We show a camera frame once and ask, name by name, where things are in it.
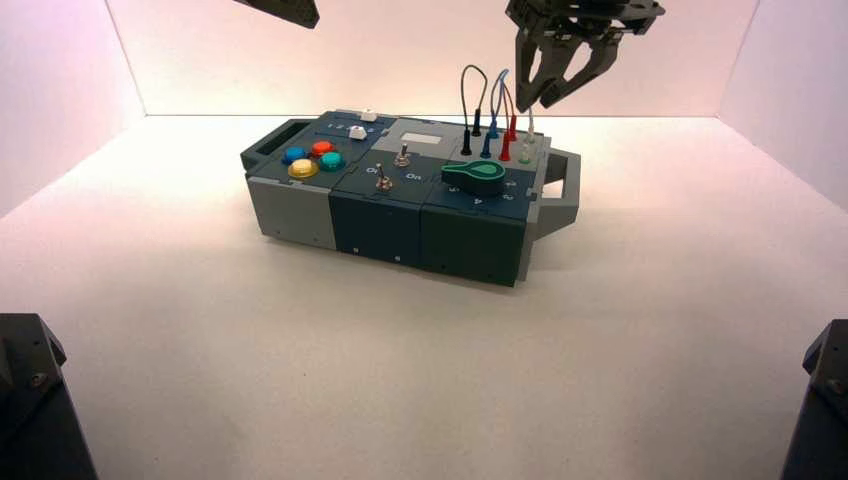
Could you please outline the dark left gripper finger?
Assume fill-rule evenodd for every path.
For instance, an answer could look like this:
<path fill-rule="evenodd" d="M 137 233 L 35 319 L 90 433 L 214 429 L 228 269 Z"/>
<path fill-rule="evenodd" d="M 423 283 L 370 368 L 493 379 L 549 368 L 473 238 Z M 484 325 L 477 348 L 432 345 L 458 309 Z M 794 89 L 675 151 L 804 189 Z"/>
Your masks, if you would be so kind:
<path fill-rule="evenodd" d="M 236 2 L 307 29 L 314 29 L 320 20 L 314 0 L 236 0 Z"/>

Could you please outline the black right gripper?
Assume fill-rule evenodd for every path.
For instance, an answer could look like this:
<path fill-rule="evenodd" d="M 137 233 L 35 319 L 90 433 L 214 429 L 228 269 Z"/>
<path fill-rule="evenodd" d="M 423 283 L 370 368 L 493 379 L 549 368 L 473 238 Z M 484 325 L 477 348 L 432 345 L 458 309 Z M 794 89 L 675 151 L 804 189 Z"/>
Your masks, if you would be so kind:
<path fill-rule="evenodd" d="M 618 57 L 623 34 L 644 35 L 666 13 L 658 1 L 509 1 L 506 15 L 516 35 L 516 107 L 524 113 L 540 103 L 549 108 L 607 72 Z M 573 76 L 565 70 L 565 44 L 555 37 L 587 38 L 590 56 Z"/>

